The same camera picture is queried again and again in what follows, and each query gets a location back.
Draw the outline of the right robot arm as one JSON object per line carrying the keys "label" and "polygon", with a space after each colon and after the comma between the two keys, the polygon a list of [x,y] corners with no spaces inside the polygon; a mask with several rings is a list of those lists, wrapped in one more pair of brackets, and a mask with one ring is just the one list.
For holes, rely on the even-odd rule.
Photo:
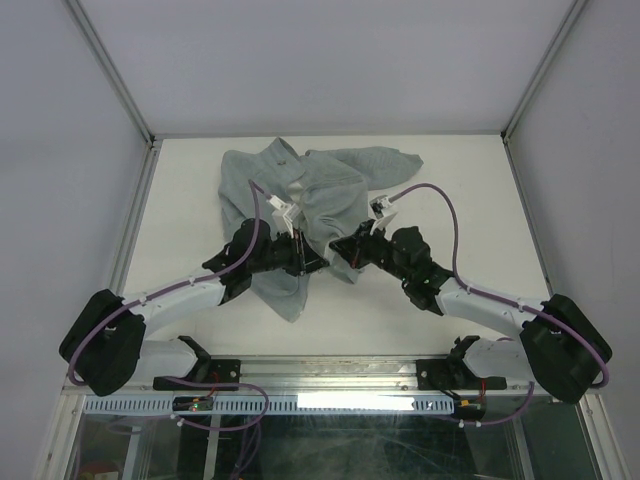
{"label": "right robot arm", "polygon": [[459,387],[481,377],[511,377],[575,404],[609,380],[611,347],[565,295],[526,299],[475,287],[433,260],[416,226],[386,235],[367,221],[352,235],[332,241],[330,249],[354,269],[374,265],[398,279],[418,309],[465,319],[503,336],[502,341],[463,339],[450,352],[448,378]]}

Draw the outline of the grey zip-up jacket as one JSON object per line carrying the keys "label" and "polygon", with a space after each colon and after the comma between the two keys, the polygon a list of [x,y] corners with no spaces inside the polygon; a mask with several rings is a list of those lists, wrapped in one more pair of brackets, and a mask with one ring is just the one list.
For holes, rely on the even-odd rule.
{"label": "grey zip-up jacket", "polygon": [[254,215],[249,186],[295,203],[306,239],[319,254],[328,244],[353,234],[369,218],[369,193],[401,185],[423,166],[417,154],[394,148],[365,147],[309,150],[300,155],[275,139],[258,153],[229,150],[221,163],[218,188],[224,238]]}

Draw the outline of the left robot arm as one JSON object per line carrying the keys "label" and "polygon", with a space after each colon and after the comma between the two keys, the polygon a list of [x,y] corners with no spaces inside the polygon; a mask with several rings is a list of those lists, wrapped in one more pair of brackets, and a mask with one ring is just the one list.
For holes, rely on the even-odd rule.
{"label": "left robot arm", "polygon": [[298,279],[327,264],[301,231],[273,235],[266,221],[248,219],[191,276],[154,293],[94,293],[62,340],[59,354],[68,364],[69,379],[101,397],[129,382],[174,390],[229,380],[226,368],[190,336],[159,341],[152,334],[191,313],[234,300],[259,274]]}

